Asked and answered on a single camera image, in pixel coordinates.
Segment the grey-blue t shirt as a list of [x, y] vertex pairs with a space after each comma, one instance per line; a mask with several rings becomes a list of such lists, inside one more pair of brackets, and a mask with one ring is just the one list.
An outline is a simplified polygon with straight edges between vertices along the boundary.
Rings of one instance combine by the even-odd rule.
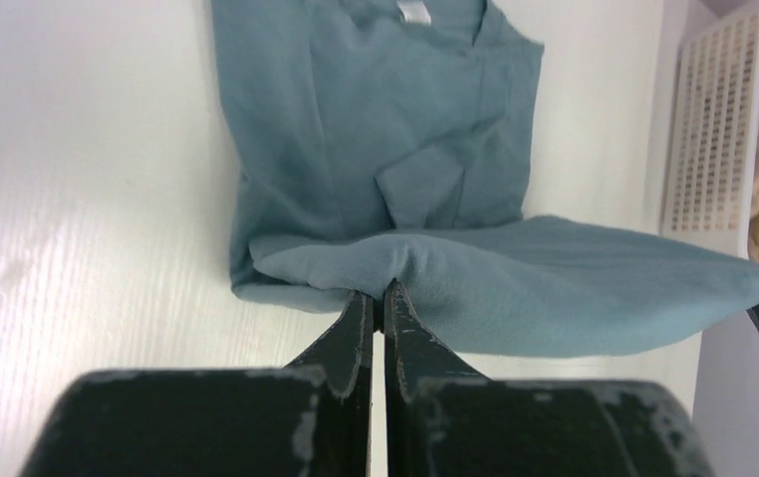
[[759, 265], [522, 206], [543, 46], [490, 1], [216, 1], [228, 273], [309, 312], [401, 283], [458, 351], [628, 355], [759, 304]]

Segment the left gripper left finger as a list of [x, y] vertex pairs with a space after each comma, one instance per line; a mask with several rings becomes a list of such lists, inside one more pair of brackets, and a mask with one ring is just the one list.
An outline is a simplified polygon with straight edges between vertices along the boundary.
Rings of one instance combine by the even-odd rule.
[[370, 470], [374, 300], [352, 292], [338, 319], [289, 362], [324, 373], [314, 410], [310, 476], [366, 476]]

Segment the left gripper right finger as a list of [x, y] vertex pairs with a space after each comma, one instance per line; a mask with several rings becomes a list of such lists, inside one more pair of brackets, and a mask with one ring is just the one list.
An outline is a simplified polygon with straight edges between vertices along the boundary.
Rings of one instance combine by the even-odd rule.
[[[431, 446], [443, 439], [431, 429], [431, 388], [459, 380], [489, 379], [450, 350], [419, 318], [408, 291], [393, 280], [383, 294], [385, 422], [388, 474], [435, 476]], [[425, 401], [428, 409], [418, 408]]]

